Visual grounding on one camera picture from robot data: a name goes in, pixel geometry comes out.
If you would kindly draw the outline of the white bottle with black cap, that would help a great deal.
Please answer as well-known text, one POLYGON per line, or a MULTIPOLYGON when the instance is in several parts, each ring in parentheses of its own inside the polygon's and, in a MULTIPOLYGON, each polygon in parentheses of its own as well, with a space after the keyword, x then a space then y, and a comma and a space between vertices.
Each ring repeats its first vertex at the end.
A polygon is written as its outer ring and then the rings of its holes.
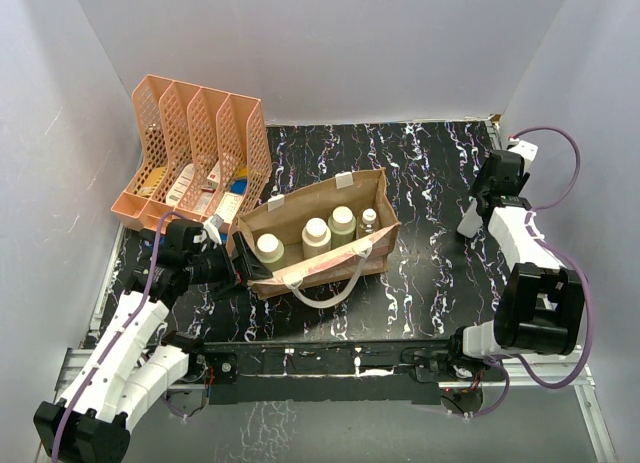
POLYGON ((464 213, 456 231, 465 238, 473 238, 483 226, 483 218, 477 212, 477 201, 473 200, 464 213))

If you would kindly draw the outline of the brown canvas tote bag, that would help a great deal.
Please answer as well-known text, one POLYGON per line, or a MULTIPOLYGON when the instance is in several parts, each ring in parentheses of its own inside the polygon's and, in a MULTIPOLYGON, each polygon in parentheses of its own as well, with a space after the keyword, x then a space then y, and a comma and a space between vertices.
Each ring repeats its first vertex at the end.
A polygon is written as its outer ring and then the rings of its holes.
POLYGON ((383 168, 343 172, 239 216, 235 235, 269 271, 249 287, 262 300, 291 293, 316 309, 344 301, 360 277, 388 268, 400 222, 386 191, 383 168))

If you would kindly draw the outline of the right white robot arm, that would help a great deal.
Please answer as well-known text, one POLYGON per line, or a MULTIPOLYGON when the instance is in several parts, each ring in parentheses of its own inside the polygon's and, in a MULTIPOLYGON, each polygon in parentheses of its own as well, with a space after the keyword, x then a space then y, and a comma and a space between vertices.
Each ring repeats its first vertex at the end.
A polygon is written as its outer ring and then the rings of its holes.
POLYGON ((494 318, 462 327, 450 338, 447 371, 466 380, 484 359, 513 353, 570 354, 577 343, 584 309, 576 271, 541 243, 534 211, 520 196, 537 147, 519 142, 493 150, 471 186, 471 203, 457 233, 472 238, 486 229, 504 255, 510 274, 494 318))

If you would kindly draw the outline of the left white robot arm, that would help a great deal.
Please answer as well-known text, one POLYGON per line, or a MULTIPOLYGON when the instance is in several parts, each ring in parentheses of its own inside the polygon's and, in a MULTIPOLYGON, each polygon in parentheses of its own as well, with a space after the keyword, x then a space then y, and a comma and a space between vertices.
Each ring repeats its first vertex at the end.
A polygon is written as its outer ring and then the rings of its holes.
POLYGON ((165 229, 146 230, 150 243, 124 281, 116 312, 89 359, 55 402, 43 402, 34 425, 54 462, 120 462, 134 426, 169 387, 194 382, 206 370, 204 343, 176 331, 149 359, 150 338, 192 286, 220 295, 270 278, 245 236, 236 231, 226 249, 212 221, 174 215, 165 229))

